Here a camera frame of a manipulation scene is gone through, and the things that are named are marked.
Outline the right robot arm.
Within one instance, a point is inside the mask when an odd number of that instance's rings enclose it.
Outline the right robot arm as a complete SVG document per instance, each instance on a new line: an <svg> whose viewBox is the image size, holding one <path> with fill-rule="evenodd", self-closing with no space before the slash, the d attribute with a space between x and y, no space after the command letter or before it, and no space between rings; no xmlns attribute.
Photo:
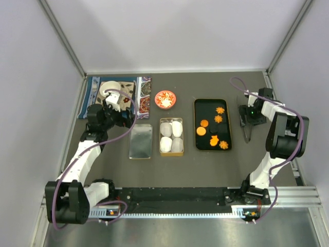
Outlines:
<svg viewBox="0 0 329 247"><path fill-rule="evenodd" d="M270 88L261 88L247 95L248 102L239 106L240 126L245 142L250 142L252 128L271 122L266 138L266 154L257 169L242 182L237 199L246 204L269 202L268 187L271 180L287 163L301 157L306 149L309 118L300 116L275 101Z"/></svg>

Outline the black serving tongs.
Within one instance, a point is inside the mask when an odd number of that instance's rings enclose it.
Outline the black serving tongs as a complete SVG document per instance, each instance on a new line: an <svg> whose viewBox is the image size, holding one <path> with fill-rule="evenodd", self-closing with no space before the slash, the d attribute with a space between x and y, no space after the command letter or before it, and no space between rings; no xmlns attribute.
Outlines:
<svg viewBox="0 0 329 247"><path fill-rule="evenodd" d="M251 124L246 124L246 125L242 126L243 137L244 137L245 143L249 143L251 141L252 129L253 129L253 125L251 125Z"/></svg>

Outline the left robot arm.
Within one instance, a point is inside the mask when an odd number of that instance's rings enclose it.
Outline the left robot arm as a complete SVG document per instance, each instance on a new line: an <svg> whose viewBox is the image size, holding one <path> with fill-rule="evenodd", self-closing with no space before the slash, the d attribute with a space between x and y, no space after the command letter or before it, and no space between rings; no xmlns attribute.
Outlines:
<svg viewBox="0 0 329 247"><path fill-rule="evenodd" d="M96 179L88 187L84 187L84 184L105 145L124 137L120 135L109 139L108 130L118 126L132 131L136 119L134 105L121 111L106 104L92 104L88 107L85 130L75 155L63 173L45 186L47 218L56 230L68 224L84 224L90 209L116 200L112 180Z"/></svg>

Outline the black sandwich cookie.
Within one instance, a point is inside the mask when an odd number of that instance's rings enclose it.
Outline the black sandwich cookie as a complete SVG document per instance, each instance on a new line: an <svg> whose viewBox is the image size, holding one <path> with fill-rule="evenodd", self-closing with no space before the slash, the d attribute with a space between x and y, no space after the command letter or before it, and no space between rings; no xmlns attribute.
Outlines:
<svg viewBox="0 0 329 247"><path fill-rule="evenodd" d="M209 132L213 135L217 134L218 133L218 125L211 125L209 127Z"/></svg>

